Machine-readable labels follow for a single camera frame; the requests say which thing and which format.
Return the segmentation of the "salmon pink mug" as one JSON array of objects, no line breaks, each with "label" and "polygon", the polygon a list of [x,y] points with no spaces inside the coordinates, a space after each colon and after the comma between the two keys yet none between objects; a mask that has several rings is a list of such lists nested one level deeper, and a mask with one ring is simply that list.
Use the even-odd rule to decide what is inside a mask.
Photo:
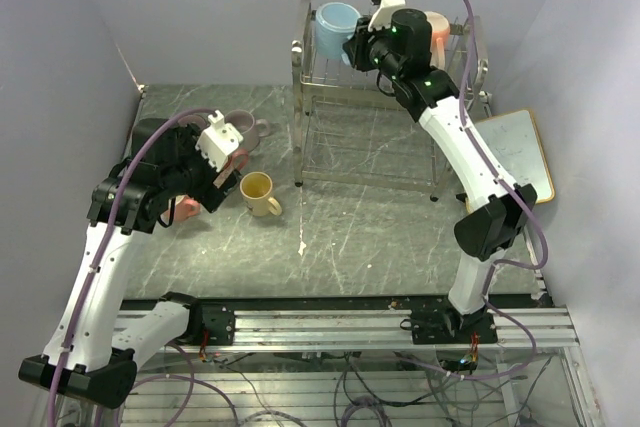
[{"label": "salmon pink mug", "polygon": [[173,222],[183,222],[191,217],[198,215],[201,211],[201,205],[194,199],[181,195],[169,201],[168,209],[161,215],[161,220],[165,224]]}]

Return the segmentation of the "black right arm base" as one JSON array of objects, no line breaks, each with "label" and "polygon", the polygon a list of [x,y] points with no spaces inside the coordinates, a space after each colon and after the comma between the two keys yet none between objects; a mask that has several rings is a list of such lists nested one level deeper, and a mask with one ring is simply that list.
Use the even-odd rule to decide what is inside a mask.
[{"label": "black right arm base", "polygon": [[485,308],[461,315],[453,308],[412,311],[400,322],[414,345],[493,344],[498,341],[493,316]]}]

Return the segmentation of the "blue mug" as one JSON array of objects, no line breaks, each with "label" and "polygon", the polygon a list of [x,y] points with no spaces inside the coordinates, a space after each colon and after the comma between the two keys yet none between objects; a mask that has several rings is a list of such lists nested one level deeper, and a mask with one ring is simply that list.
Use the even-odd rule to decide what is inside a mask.
[{"label": "blue mug", "polygon": [[349,65],[343,44],[354,35],[359,11],[346,3],[328,2],[316,9],[314,42],[316,53]]}]

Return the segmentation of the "dark mauve mug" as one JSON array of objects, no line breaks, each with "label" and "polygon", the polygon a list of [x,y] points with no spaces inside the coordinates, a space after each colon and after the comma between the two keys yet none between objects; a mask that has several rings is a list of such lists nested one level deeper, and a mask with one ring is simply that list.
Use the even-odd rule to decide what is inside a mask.
[{"label": "dark mauve mug", "polygon": [[195,126],[199,130],[204,130],[209,126],[209,122],[203,114],[190,114],[182,117],[178,121],[178,125],[181,127]]}]

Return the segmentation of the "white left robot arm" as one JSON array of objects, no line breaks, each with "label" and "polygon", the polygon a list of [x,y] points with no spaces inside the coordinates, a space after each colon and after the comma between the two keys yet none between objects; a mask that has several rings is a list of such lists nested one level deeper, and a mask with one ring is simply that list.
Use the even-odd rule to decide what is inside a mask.
[{"label": "white left robot arm", "polygon": [[181,115],[134,127],[130,156],[92,192],[84,254],[64,314],[42,353],[22,361],[21,381],[115,409],[161,347],[202,336],[200,302],[172,292],[123,332],[114,328],[135,254],[170,201],[185,195],[214,212],[237,185],[230,158],[243,137],[221,112],[206,114],[206,127],[184,125]]}]

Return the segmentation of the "cream yellow mug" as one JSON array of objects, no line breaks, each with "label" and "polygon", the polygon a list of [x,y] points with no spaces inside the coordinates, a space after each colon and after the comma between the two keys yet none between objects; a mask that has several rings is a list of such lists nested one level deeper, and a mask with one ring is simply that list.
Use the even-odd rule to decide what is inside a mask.
[{"label": "cream yellow mug", "polygon": [[255,217],[280,216],[282,206],[273,196],[273,181],[264,172],[246,174],[240,182],[240,192],[249,212]]}]

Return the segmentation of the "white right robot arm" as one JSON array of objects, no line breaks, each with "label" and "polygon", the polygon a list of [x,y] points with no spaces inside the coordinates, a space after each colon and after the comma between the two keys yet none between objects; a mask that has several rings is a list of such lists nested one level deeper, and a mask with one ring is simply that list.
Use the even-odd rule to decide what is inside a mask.
[{"label": "white right robot arm", "polygon": [[343,45],[350,65],[387,79],[392,98],[436,142],[467,196],[470,211],[454,226],[461,250],[450,312],[440,320],[450,341],[465,341],[487,307],[495,264],[526,225],[537,200],[530,184],[521,185],[502,166],[470,120],[460,88],[449,74],[431,65],[432,28],[425,13],[401,8],[382,28],[357,20]]}]

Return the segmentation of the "red mug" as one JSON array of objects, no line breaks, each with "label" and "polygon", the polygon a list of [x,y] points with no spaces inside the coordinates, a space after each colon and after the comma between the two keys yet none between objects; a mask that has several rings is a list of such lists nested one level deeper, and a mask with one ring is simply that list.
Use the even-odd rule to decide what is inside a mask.
[{"label": "red mug", "polygon": [[244,148],[234,151],[226,164],[232,170],[241,171],[249,161],[249,152]]}]

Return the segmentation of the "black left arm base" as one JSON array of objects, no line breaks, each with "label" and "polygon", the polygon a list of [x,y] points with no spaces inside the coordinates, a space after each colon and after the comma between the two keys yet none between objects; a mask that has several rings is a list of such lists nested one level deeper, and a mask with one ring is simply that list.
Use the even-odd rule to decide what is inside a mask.
[{"label": "black left arm base", "polygon": [[230,346],[234,340],[236,317],[230,307],[210,299],[168,292],[158,300],[180,305],[188,312],[187,323],[175,338],[178,344]]}]

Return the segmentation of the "light purple mug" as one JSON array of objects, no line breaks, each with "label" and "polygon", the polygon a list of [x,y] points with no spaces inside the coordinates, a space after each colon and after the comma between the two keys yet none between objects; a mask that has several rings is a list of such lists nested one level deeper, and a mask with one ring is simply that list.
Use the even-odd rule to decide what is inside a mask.
[{"label": "light purple mug", "polygon": [[242,135],[241,147],[252,152],[262,138],[271,133],[271,124],[266,119],[256,119],[254,115],[245,110],[234,110],[225,115],[225,121],[232,124]]}]

